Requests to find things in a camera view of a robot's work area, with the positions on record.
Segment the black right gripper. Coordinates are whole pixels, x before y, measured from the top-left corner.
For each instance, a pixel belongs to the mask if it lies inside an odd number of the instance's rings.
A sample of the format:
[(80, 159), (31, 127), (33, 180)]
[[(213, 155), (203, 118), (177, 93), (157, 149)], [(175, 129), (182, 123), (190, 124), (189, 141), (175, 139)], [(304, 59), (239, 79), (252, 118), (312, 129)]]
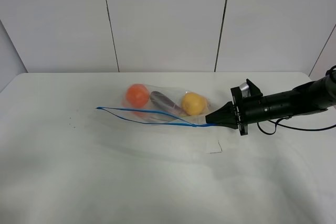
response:
[(246, 81), (250, 87), (250, 97), (242, 98), (241, 91), (238, 87), (231, 88), (231, 94), (233, 98), (233, 103), (231, 101), (227, 102), (220, 109), (208, 114), (206, 118), (207, 124), (211, 126), (221, 126), (229, 129), (239, 129), (240, 135), (248, 134), (248, 122), (247, 122), (247, 111), (251, 105), (251, 102), (258, 101), (263, 93), (261, 90), (249, 79)]

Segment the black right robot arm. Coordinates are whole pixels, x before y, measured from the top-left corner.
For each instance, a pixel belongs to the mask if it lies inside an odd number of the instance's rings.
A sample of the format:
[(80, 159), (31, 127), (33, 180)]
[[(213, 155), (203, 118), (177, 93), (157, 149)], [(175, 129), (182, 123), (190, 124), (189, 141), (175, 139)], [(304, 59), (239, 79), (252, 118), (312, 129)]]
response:
[(335, 70), (328, 70), (317, 81), (272, 95), (264, 96), (249, 79), (231, 88), (231, 93), (233, 101), (208, 114), (206, 123), (238, 129), (241, 135), (247, 135), (250, 124), (269, 121), (277, 127), (282, 120), (321, 113), (335, 106)]

